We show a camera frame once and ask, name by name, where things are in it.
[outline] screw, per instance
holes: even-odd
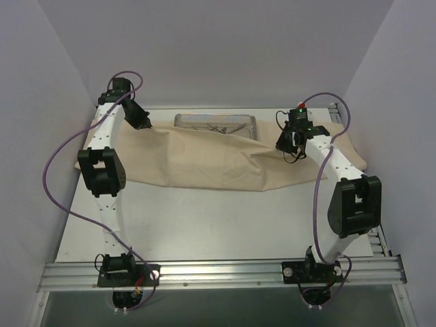
[[[335,268],[333,269],[333,271],[334,271],[334,274],[335,274],[336,276],[341,276],[341,274],[342,274],[342,269],[341,269],[341,267],[335,266]]]
[[[292,276],[292,269],[289,267],[286,267],[285,269],[283,269],[283,275],[285,277],[291,277]]]
[[[153,275],[155,276],[155,279],[158,279],[159,276],[160,276],[159,271],[157,271],[157,270],[153,270],[153,274],[150,272],[150,278],[151,278],[151,280],[153,280]]]

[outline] white wall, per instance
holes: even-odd
[[[40,3],[93,99],[129,68],[141,104],[271,107],[344,94],[392,0]]]
[[[42,189],[44,163],[95,109],[37,1],[1,2],[0,44],[0,320],[19,327],[66,219]],[[81,142],[61,153],[49,173],[51,189],[68,206]]]
[[[436,310],[436,1],[395,0],[346,92],[351,137],[383,183],[382,225],[420,326]]]

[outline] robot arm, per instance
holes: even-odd
[[[307,140],[305,154],[321,166],[330,151],[331,139],[320,135]],[[354,167],[335,147],[324,175],[334,183],[334,192],[328,208],[330,229],[322,232],[319,246],[324,260],[333,263],[360,235],[380,224],[382,184],[376,176],[368,177]],[[318,251],[312,253],[315,262],[324,262]]]
[[[78,163],[87,189],[95,196],[102,223],[112,233],[104,230],[104,258],[97,285],[101,287],[127,286],[138,279],[138,271],[133,255],[119,244],[112,234],[116,234],[127,244],[121,196],[126,185],[126,174],[114,149],[121,123],[125,119],[133,128],[151,128],[145,112],[134,100],[124,99],[119,105],[115,102],[130,92],[131,82],[126,78],[114,78],[112,89],[99,98],[97,126],[87,149],[78,151]]]
[[[330,145],[330,133],[323,126],[313,126],[304,106],[290,110],[288,116],[276,149],[291,153],[296,160],[310,157],[321,166],[333,146],[324,167],[324,175],[335,185],[328,209],[330,229],[322,231],[319,237],[322,258],[315,245],[309,247],[307,256],[313,261],[312,266],[334,264],[354,240],[380,224],[382,184],[376,176],[366,176]]]
[[[95,196],[102,223],[107,225],[122,240],[125,235],[121,197],[125,187],[125,171],[114,150],[116,137],[125,118],[122,105],[116,106],[110,114],[112,103],[101,105],[97,109],[96,118],[104,122],[99,125],[86,150],[78,153],[78,162],[87,189]],[[99,161],[104,168],[95,168]],[[114,256],[127,253],[115,238],[104,230],[104,253]]]

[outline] stainless steel tray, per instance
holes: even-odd
[[[256,119],[250,114],[177,114],[174,126],[242,136],[257,140]]]

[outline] mounting plate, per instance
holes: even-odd
[[[336,261],[334,267],[341,267],[341,264]],[[330,283],[332,280],[340,283],[343,281],[343,274],[335,275],[332,266],[325,266],[326,269],[322,274],[318,274],[316,277],[309,274],[306,269],[305,261],[292,261],[281,263],[281,273],[283,275],[284,284],[314,284],[314,283]],[[285,269],[292,269],[292,275],[285,275]]]
[[[158,264],[149,264],[152,270],[161,272],[161,266]],[[151,271],[144,264],[136,264],[136,269],[138,271],[138,276],[144,276],[144,280],[138,286],[142,287],[153,287],[153,280],[151,278]],[[156,278],[156,283],[159,285],[159,277]],[[112,272],[105,274],[100,270],[98,275],[97,287],[135,287],[137,279],[132,279],[128,272]]]

